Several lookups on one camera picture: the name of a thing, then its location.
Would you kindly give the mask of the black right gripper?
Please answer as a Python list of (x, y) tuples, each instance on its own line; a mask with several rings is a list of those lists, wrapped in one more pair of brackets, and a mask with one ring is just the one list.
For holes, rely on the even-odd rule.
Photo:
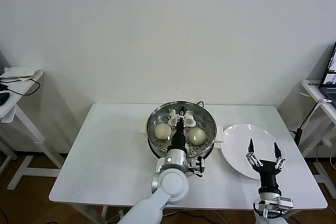
[(274, 142), (274, 152), (276, 162), (266, 161), (263, 159), (259, 160), (255, 155), (253, 139), (251, 138), (249, 141), (246, 158), (252, 167), (256, 167), (256, 172), (260, 176), (261, 187), (258, 189), (259, 194), (280, 194), (276, 176), (280, 173), (279, 169), (283, 169), (286, 159), (282, 156), (282, 152), (276, 142)]

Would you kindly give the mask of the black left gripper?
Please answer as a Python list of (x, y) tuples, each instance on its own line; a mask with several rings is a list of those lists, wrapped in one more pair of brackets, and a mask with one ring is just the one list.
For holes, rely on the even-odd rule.
[(171, 139), (170, 150), (178, 149), (186, 151), (185, 141), (186, 137), (184, 135), (184, 120), (185, 120), (185, 109), (182, 106), (179, 111), (179, 121), (176, 124), (176, 132)]

